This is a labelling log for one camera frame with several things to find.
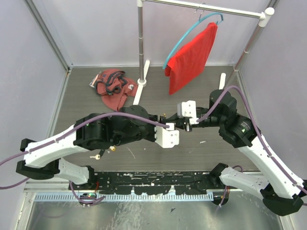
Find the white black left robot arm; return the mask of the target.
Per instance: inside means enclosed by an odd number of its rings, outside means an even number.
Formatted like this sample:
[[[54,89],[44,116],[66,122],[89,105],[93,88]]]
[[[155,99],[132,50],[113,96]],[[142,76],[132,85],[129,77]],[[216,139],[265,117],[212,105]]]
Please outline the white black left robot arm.
[[[65,131],[45,140],[22,141],[26,151],[16,172],[34,180],[58,177],[80,185],[85,190],[94,188],[96,178],[89,166],[77,166],[64,158],[75,153],[104,151],[142,139],[154,142],[155,128],[168,129],[157,115],[150,115],[139,106],[122,107],[117,112],[89,114]]]

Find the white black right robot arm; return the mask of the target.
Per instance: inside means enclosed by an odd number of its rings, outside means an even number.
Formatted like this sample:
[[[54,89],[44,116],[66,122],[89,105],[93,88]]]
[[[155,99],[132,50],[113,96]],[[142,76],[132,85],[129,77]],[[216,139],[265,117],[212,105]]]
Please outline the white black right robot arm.
[[[270,148],[252,116],[237,112],[236,99],[226,90],[214,90],[209,108],[178,104],[177,113],[165,123],[190,132],[193,128],[218,127],[222,139],[247,156],[264,178],[219,163],[209,173],[214,188],[235,187],[259,198],[274,214],[287,216],[305,205],[307,182],[293,173]]]

